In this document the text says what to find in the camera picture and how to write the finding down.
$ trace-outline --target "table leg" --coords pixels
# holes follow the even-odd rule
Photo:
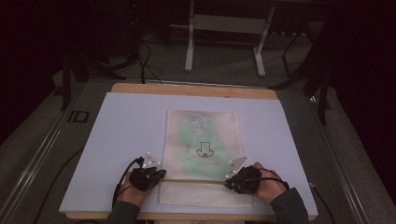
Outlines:
[[[253,48],[254,58],[256,60],[256,66],[259,77],[265,77],[264,65],[262,63],[262,46],[264,45],[265,37],[267,37],[268,28],[271,24],[274,11],[275,11],[275,7],[271,7],[267,19],[264,23],[264,26],[262,27],[262,34],[261,34],[262,38],[260,39],[260,43],[257,47]]]
[[[190,0],[190,25],[189,25],[189,45],[187,47],[186,72],[192,71],[192,59],[194,56],[194,1]]]

